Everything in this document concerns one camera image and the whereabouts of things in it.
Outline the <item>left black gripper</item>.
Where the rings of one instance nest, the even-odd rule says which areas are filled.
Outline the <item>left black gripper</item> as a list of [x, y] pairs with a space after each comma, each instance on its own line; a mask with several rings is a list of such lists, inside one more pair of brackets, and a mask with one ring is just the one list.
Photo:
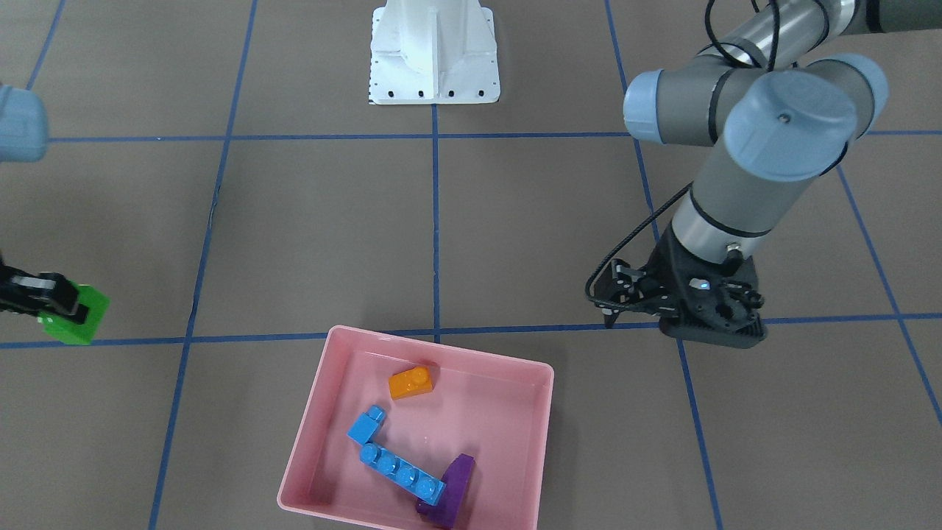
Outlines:
[[619, 289], [639, 289], [640, 282], [650, 276], [656, 283], [653, 294], [616, 295], [600, 299], [603, 327], [613, 329], [622, 314], [642, 313], [658, 317], [691, 317], [689, 286], [693, 270], [693, 254], [680, 242], [672, 225], [668, 225], [645, 265], [634, 269], [625, 261], [612, 262], [612, 281]]

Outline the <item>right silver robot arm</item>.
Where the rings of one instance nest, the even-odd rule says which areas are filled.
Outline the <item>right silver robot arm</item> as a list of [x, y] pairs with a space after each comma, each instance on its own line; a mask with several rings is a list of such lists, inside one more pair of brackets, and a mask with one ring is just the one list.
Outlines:
[[[26, 88], [2, 85], [1, 160], [32, 163], [48, 149], [48, 119], [43, 101]], [[79, 301], [78, 288], [57, 272], [30, 274], [1, 262], [2, 310], [40, 316], [43, 313], [81, 325], [88, 309]]]

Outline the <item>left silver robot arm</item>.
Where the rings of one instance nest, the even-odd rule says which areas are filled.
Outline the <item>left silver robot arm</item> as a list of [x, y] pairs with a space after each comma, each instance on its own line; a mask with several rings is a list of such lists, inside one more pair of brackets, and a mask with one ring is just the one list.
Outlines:
[[656, 316], [672, 333], [758, 328], [758, 245], [874, 127], [889, 97], [871, 58], [796, 61], [840, 36], [940, 27], [938, 1], [770, 1], [719, 38], [711, 11], [709, 44], [690, 63], [644, 71], [626, 88], [623, 120], [635, 140], [711, 152], [668, 201], [677, 211], [646, 265], [610, 254], [587, 282], [607, 328], [626, 312]]

